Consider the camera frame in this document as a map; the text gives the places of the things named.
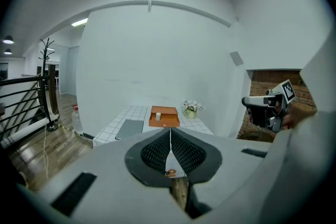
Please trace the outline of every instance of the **flower pot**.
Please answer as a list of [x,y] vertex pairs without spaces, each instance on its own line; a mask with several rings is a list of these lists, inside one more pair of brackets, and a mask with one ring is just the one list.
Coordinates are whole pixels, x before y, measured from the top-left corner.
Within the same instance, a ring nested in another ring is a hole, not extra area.
[[186,110],[184,111],[184,115],[185,115],[188,119],[194,119],[194,118],[196,118],[196,116],[197,116],[197,111],[191,111],[191,110],[186,109]]

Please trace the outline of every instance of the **ceiling light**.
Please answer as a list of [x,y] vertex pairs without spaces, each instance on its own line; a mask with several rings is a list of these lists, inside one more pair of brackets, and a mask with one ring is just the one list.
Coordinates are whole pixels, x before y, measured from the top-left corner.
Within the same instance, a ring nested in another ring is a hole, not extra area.
[[86,24],[86,22],[88,21],[88,18],[84,19],[84,20],[79,20],[78,22],[75,22],[73,24],[71,24],[72,26],[78,26],[78,25],[83,25]]
[[13,44],[14,43],[13,37],[11,35],[8,35],[5,37],[5,39],[2,42],[6,44]]
[[6,49],[5,52],[4,52],[4,54],[8,54],[8,55],[12,54],[12,51],[10,49]]

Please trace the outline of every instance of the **black vent slot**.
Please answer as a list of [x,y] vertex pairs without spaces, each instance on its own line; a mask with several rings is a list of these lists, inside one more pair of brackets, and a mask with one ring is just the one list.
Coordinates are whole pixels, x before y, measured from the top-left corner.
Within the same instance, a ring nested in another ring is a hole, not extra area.
[[249,155],[253,155],[253,156],[256,156],[256,157],[260,157],[260,158],[265,158],[266,155],[267,155],[267,152],[252,150],[251,148],[245,148],[241,152],[249,154]]
[[75,181],[53,202],[52,207],[66,216],[70,216],[97,176],[81,173]]
[[192,170],[199,167],[205,160],[206,153],[201,147],[193,144],[190,140],[178,135],[172,130],[172,151],[188,175]]
[[166,160],[170,151],[170,132],[148,144],[141,150],[143,162],[161,174],[165,174]]

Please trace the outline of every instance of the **black rubber stand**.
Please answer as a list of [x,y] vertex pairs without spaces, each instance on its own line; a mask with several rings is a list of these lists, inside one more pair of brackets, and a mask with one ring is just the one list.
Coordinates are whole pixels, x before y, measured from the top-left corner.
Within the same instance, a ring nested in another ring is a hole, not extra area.
[[52,131],[56,130],[57,128],[58,128],[58,124],[55,123],[55,122],[47,125],[47,131],[48,132],[52,132]]

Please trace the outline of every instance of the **fluorescent light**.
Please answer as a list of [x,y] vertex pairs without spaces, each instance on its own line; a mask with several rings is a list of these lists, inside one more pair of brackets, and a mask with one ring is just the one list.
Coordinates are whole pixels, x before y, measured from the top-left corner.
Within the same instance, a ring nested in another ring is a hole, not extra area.
[[8,55],[12,54],[12,51],[10,49],[6,49],[5,52],[4,52],[4,54],[8,54]]
[[78,22],[75,22],[73,24],[71,24],[72,26],[78,26],[78,25],[83,25],[86,24],[86,22],[88,21],[88,18],[83,19],[83,20],[79,20]]

